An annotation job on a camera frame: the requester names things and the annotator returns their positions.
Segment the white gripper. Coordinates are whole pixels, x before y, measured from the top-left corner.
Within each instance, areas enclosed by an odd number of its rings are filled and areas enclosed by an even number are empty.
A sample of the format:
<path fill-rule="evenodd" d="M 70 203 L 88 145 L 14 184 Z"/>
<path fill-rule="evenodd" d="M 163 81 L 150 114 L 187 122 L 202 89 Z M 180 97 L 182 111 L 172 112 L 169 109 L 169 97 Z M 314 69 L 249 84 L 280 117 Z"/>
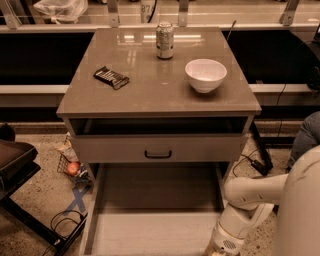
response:
<path fill-rule="evenodd" d="M 239 256 L 243 245 L 243 239 L 230 235 L 217 222 L 203 256 Z"/>

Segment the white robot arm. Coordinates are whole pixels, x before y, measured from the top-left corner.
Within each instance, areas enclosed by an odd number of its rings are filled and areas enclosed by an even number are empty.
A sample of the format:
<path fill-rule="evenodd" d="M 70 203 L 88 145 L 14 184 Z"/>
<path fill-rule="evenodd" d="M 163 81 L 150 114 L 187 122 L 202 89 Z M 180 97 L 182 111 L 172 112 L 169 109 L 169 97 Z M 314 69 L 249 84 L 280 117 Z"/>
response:
<path fill-rule="evenodd" d="M 208 256 L 236 256 L 248 233 L 278 206 L 272 256 L 320 256 L 320 147 L 287 174 L 238 177 L 223 188 L 227 204 L 212 232 Z"/>

